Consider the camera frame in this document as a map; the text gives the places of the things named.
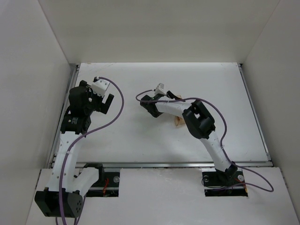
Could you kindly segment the wooden box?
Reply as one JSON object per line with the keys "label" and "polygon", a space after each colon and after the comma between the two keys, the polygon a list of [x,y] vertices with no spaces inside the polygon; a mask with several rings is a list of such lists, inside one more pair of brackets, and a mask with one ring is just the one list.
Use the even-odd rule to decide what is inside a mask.
{"label": "wooden box", "polygon": [[186,123],[182,117],[182,112],[178,112],[178,115],[176,115],[174,117],[174,124],[176,127],[182,127],[182,126],[186,125]]}

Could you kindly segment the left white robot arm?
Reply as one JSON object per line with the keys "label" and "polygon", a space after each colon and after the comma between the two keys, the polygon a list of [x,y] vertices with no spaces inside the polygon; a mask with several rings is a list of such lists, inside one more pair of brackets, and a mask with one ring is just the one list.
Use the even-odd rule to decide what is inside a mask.
{"label": "left white robot arm", "polygon": [[87,165],[76,176],[75,167],[81,148],[78,138],[84,138],[91,125],[93,112],[107,114],[114,96],[105,93],[108,80],[95,78],[92,84],[82,80],[70,89],[69,106],[60,127],[60,144],[50,179],[43,191],[35,194],[35,203],[46,217],[58,218],[61,210],[67,218],[78,218],[83,210],[83,200],[96,183],[103,168]]}

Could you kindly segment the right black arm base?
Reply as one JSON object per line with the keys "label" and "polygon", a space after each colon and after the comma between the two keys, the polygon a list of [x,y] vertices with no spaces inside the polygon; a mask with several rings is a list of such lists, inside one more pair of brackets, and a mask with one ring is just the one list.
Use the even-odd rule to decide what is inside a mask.
{"label": "right black arm base", "polygon": [[248,191],[242,171],[237,171],[229,181],[222,181],[216,171],[202,172],[202,185],[206,197],[243,196],[248,197]]}

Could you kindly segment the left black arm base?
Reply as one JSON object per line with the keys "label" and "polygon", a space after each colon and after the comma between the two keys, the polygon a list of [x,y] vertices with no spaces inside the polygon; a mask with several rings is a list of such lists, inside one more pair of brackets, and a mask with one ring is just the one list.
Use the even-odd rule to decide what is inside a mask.
{"label": "left black arm base", "polygon": [[105,168],[101,163],[87,163],[83,168],[95,168],[99,178],[88,190],[86,197],[118,197],[120,170]]}

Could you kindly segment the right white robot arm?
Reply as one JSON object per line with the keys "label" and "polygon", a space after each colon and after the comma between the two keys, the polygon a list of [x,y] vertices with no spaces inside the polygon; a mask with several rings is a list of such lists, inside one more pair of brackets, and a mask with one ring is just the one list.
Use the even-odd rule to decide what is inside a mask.
{"label": "right white robot arm", "polygon": [[153,97],[145,95],[139,99],[140,105],[153,117],[163,113],[177,116],[184,120],[190,134],[200,140],[208,151],[215,166],[218,186],[233,185],[237,167],[232,164],[221,147],[216,134],[215,120],[201,100],[188,103],[171,93],[158,93]]}

